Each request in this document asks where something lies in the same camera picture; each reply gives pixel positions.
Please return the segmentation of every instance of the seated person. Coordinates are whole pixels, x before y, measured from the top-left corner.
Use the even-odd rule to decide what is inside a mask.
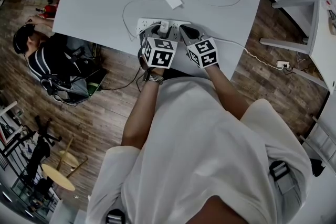
[[[72,76],[86,77],[92,73],[94,64],[90,44],[87,41],[62,34],[50,38],[35,31],[35,25],[53,27],[54,21],[31,16],[13,38],[13,46],[18,54],[24,54],[33,76],[41,80],[45,75],[57,75],[59,79],[69,80]],[[88,59],[72,62],[72,53],[83,47]]]

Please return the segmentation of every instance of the power strip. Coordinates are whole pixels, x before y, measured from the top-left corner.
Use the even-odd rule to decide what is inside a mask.
[[[184,22],[184,21],[181,21],[181,20],[140,18],[138,20],[138,24],[137,24],[137,27],[135,29],[137,36],[139,36],[139,33],[142,30],[150,27],[152,24],[160,23],[160,22],[168,22],[169,23],[168,28],[172,26],[172,30],[171,31],[174,33],[172,41],[176,41],[176,42],[180,42],[181,41],[181,34],[180,34],[180,30],[179,30],[180,25],[189,25],[189,24],[191,24],[190,22]]]

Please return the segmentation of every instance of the wooden floor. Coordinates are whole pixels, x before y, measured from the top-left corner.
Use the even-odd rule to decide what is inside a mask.
[[[46,0],[5,0],[0,7],[0,89],[9,102],[18,101],[18,107],[24,111],[22,122],[32,130],[37,129],[36,115],[40,115],[42,121],[52,118],[50,133],[61,135],[63,141],[52,148],[46,163],[56,167],[57,152],[65,148],[72,136],[75,137],[70,152],[80,161],[88,156],[89,162],[71,179],[76,187],[73,193],[60,188],[56,191],[65,202],[85,210],[87,196],[92,191],[104,154],[110,147],[119,145],[124,124],[139,93],[133,83],[122,90],[97,92],[89,101],[75,108],[50,98],[29,75],[24,57],[16,55],[12,46],[15,31],[29,15],[36,13],[35,8],[46,4]],[[258,42],[261,37],[302,40],[290,20],[271,8],[268,0],[260,1],[246,48],[273,65],[277,60],[289,60],[291,66],[296,67],[295,53],[261,45]],[[133,79],[139,67],[136,57],[109,48],[103,48],[102,54],[104,67],[109,71],[104,87],[117,88]],[[300,64],[300,69],[309,65],[310,60],[306,59]],[[249,103],[259,98],[270,101],[296,134],[307,131],[312,123],[309,115],[320,110],[327,95],[327,91],[316,84],[298,75],[286,76],[246,53],[240,59],[232,82]],[[64,165],[61,171],[67,174],[70,167]]]

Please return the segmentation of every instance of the person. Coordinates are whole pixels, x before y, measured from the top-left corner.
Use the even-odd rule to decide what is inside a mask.
[[[205,71],[209,79],[144,84],[121,145],[106,152],[87,224],[294,217],[311,184],[308,155],[269,102],[249,105],[217,65]],[[165,72],[152,70],[155,77]]]
[[[26,24],[13,37],[13,47],[17,54],[23,54],[27,59],[32,75],[41,80],[45,70],[49,74],[57,74],[59,78],[70,76],[85,76],[93,69],[91,60],[76,62],[70,59],[71,54],[83,47],[87,58],[92,58],[90,44],[87,41],[62,34],[54,34],[50,38],[35,30],[35,25],[45,25],[53,28],[54,21],[30,16]]]

